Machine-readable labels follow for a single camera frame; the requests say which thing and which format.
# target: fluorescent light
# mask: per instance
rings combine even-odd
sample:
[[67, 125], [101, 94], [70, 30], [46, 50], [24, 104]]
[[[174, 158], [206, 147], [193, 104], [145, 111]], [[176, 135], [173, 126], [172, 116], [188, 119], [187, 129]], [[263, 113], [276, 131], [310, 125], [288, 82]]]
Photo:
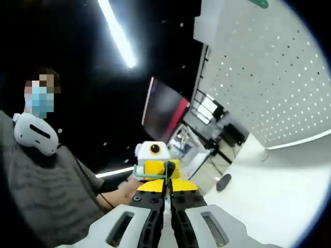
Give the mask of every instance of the fluorescent light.
[[147, 97], [146, 97], [146, 102], [145, 102], [145, 108], [144, 108], [144, 112], [143, 112], [143, 118], [141, 120], [141, 125], [144, 125], [144, 122], [145, 122], [145, 115], [146, 115], [146, 111], [147, 111], [147, 105], [148, 105], [148, 101], [149, 101], [149, 96], [150, 96], [151, 91], [152, 91], [153, 82], [154, 82], [154, 77], [151, 78], [151, 81], [149, 83], [149, 87], [148, 87], [148, 91], [147, 91]]
[[132, 170], [133, 170], [133, 166], [128, 167], [128, 168], [124, 168], [124, 169], [118, 169], [118, 170], [115, 170], [115, 171], [113, 170], [112, 172], [105, 172], [105, 173], [96, 174], [95, 176], [97, 178], [108, 177], [108, 176], [113, 176], [113, 175], [120, 174], [120, 173], [123, 173], [123, 172], [129, 172], [129, 171], [132, 171]]
[[126, 39], [121, 26], [116, 21], [114, 12], [109, 4], [109, 1], [108, 0], [98, 0], [98, 3], [100, 5], [100, 8], [102, 10], [104, 17], [106, 18], [108, 27], [110, 29], [110, 33], [112, 34], [123, 59], [125, 60], [127, 66], [129, 68], [134, 67], [137, 62], [133, 56], [131, 46], [129, 44], [129, 41]]

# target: face mask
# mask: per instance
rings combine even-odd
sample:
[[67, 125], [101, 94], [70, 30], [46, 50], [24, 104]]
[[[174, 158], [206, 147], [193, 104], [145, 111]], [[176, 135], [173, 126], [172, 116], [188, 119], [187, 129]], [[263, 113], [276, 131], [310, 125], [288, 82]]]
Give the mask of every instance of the face mask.
[[47, 87], [33, 86], [32, 93], [25, 93], [25, 105], [36, 117], [45, 119], [47, 112], [54, 111], [54, 94], [47, 93]]

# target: man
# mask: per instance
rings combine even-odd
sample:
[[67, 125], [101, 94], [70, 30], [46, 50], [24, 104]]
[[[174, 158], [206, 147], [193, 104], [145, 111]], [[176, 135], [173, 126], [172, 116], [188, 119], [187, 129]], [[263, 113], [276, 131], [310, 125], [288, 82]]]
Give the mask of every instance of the man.
[[[53, 111], [59, 77], [50, 69], [39, 80], [27, 81], [24, 111], [46, 118]], [[128, 204], [140, 185], [134, 178], [113, 192], [103, 193], [103, 180], [65, 146], [46, 157], [34, 148], [19, 145], [11, 117], [0, 112], [0, 145], [11, 195], [28, 226], [45, 247], [73, 244], [87, 233], [91, 223], [119, 204]]]

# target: green strap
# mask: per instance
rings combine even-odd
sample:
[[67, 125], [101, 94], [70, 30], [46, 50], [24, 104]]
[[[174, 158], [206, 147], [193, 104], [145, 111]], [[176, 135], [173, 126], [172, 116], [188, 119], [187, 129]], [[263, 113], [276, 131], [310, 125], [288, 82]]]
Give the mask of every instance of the green strap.
[[260, 6], [262, 9], [266, 9], [269, 7], [269, 3], [267, 0], [248, 0], [258, 6]]
[[168, 178], [168, 162], [166, 162], [167, 165], [166, 165], [166, 168], [165, 168], [165, 175], [151, 175], [151, 174], [138, 174], [137, 173], [137, 165], [134, 165], [133, 167], [133, 174], [136, 176], [136, 177], [151, 177], [151, 178], [158, 178], [158, 179], [167, 179]]

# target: white perforated panel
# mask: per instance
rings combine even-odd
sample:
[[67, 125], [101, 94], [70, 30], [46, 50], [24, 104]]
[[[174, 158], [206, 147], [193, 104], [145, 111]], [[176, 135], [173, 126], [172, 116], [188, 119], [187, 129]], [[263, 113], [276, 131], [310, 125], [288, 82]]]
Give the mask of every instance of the white perforated panel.
[[331, 128], [331, 84], [314, 37], [283, 1], [225, 1], [199, 88], [265, 147]]

